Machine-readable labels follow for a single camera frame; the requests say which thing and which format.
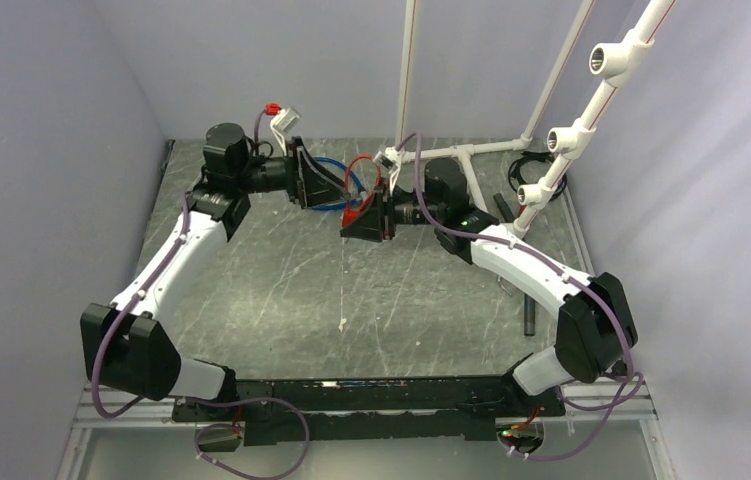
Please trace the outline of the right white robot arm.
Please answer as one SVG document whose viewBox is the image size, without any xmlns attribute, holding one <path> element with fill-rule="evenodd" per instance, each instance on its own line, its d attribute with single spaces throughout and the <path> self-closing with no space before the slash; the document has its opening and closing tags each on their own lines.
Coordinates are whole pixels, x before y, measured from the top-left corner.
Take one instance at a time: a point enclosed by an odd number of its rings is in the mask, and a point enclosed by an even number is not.
<svg viewBox="0 0 751 480">
<path fill-rule="evenodd" d="M 472 203 L 453 160 L 424 164 L 412 191 L 377 180 L 364 199 L 345 208 L 340 234 L 381 242 L 399 225 L 422 224 L 433 226 L 444 250 L 502 278 L 556 317 L 551 346 L 510 370 L 501 392 L 511 413 L 525 415 L 541 393 L 571 381 L 592 383 L 630 360 L 638 336 L 620 280 L 570 268 L 513 236 Z"/>
</svg>

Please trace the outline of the blue cable lock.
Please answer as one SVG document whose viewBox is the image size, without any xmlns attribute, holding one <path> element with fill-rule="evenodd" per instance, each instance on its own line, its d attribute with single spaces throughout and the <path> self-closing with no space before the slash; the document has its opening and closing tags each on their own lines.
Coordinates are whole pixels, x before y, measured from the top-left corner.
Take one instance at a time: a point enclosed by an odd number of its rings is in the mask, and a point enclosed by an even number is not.
<svg viewBox="0 0 751 480">
<path fill-rule="evenodd" d="M 327 157 L 309 157 L 300 162 L 301 200 L 303 208 L 339 211 L 346 206 L 360 206 L 367 195 L 355 173 L 349 174 L 350 190 L 344 186 L 347 166 Z"/>
</svg>

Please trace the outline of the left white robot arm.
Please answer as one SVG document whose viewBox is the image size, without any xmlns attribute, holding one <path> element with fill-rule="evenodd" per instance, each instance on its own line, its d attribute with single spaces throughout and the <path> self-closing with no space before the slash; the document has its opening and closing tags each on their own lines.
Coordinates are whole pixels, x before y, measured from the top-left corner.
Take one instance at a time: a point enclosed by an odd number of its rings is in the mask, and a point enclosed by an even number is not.
<svg viewBox="0 0 751 480">
<path fill-rule="evenodd" d="M 301 138 L 285 152 L 260 152 L 259 141 L 235 123 L 205 135 L 197 183 L 179 199 L 172 232 L 138 276 L 105 304 L 90 304 L 80 328 L 91 385 L 140 398 L 199 399 L 215 420 L 238 406 L 233 369 L 180 353 L 166 326 L 207 262 L 243 223 L 253 194 L 281 191 L 303 209 L 337 203 L 350 194 L 341 177 L 318 162 Z"/>
</svg>

